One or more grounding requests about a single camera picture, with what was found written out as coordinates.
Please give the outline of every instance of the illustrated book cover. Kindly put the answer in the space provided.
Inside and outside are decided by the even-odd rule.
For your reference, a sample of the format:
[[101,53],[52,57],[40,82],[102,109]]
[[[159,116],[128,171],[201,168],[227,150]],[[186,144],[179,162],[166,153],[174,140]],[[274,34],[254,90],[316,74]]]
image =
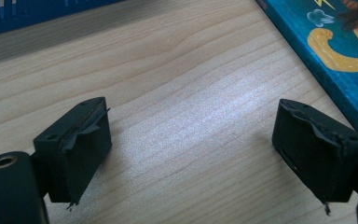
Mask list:
[[358,0],[256,0],[358,132]]

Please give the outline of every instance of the wood grain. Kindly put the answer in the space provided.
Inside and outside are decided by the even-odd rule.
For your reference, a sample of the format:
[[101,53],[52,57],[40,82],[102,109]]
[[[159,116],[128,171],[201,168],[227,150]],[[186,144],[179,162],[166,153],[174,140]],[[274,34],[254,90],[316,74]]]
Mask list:
[[324,206],[270,137],[280,98],[345,124],[253,0],[128,0],[0,35],[0,154],[106,96],[114,146],[51,223],[355,223]]

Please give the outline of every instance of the light wood surface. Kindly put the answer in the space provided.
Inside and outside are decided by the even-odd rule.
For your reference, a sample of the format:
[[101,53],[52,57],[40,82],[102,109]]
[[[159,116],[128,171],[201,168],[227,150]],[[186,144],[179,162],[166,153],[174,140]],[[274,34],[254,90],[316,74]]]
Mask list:
[[280,98],[345,124],[253,0],[128,0],[0,35],[0,154],[105,96],[113,148],[51,223],[356,223],[271,145]]

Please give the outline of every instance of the bolt hole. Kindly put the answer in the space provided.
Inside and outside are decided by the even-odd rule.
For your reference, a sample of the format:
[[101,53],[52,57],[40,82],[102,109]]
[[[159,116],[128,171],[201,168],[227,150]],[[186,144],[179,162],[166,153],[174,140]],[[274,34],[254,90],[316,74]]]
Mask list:
[[57,138],[57,134],[49,134],[48,136],[46,136],[46,138],[47,138],[48,140],[56,139],[56,138]]
[[355,136],[350,136],[350,140],[351,140],[351,141],[358,141],[358,138],[355,137]]
[[0,159],[0,169],[6,168],[17,161],[17,157],[7,156]]

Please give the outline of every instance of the black robotic claw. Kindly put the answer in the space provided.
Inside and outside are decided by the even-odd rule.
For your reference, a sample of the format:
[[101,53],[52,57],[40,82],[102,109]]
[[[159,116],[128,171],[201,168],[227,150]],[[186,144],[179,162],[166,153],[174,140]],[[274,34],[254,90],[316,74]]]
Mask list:
[[0,155],[0,223],[48,223],[43,197],[78,203],[112,146],[104,97],[76,105],[34,139],[35,153]]
[[353,190],[358,192],[354,130],[309,105],[281,99],[272,143],[322,203],[345,203]]

